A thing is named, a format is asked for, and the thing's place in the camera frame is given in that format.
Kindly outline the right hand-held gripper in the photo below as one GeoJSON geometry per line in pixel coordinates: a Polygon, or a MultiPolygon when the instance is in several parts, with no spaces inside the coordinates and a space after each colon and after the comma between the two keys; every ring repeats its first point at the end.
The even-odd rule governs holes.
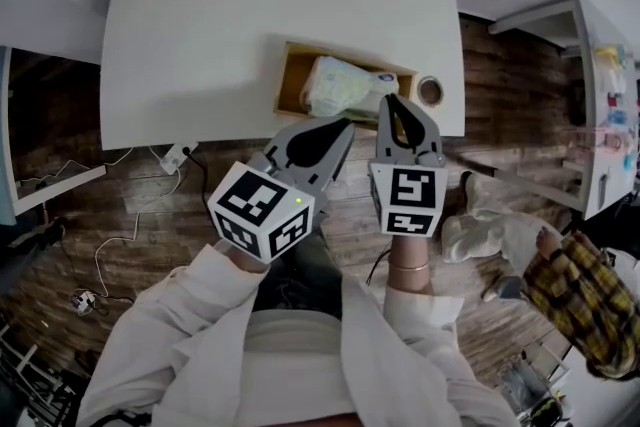
{"type": "Polygon", "coordinates": [[[379,104],[376,159],[369,162],[371,195],[386,235],[432,236],[441,219],[447,169],[437,123],[407,98],[379,104]]]}

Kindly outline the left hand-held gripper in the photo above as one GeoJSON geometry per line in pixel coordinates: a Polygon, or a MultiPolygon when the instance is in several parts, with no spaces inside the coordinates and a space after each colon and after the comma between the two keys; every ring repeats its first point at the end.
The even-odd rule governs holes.
{"type": "Polygon", "coordinates": [[[234,163],[208,200],[220,237],[264,264],[300,243],[325,218],[354,133],[344,117],[304,119],[234,163]]]}

